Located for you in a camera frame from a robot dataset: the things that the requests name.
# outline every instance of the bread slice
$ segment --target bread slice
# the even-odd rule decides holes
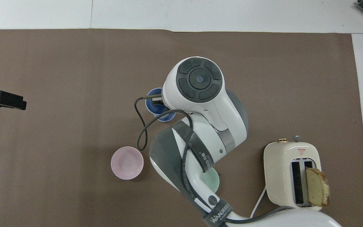
[[[309,203],[318,207],[327,207],[330,203],[330,188],[324,172],[306,167],[306,182]]]

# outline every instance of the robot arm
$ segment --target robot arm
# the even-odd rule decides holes
[[[248,133],[247,113],[225,88],[223,74],[213,61],[190,57],[177,63],[163,85],[162,98],[169,109],[190,112],[193,129],[183,118],[157,134],[150,146],[151,163],[200,211],[208,226],[302,226],[304,221],[339,226],[312,210],[286,210],[262,219],[241,217],[201,180],[201,173],[241,144]]]

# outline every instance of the brown tablecloth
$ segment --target brown tablecloth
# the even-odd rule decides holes
[[[0,30],[0,90],[27,101],[25,111],[0,109],[0,226],[205,226],[147,151],[134,180],[110,167],[142,128],[134,100],[188,56],[215,61],[249,115],[246,141],[215,165],[217,194],[236,213],[249,216],[264,188],[265,145],[300,134],[329,179],[331,204],[321,211],[363,226],[363,126],[349,34],[95,29]],[[152,125],[150,139],[173,122]],[[274,206],[265,197],[257,214]]]

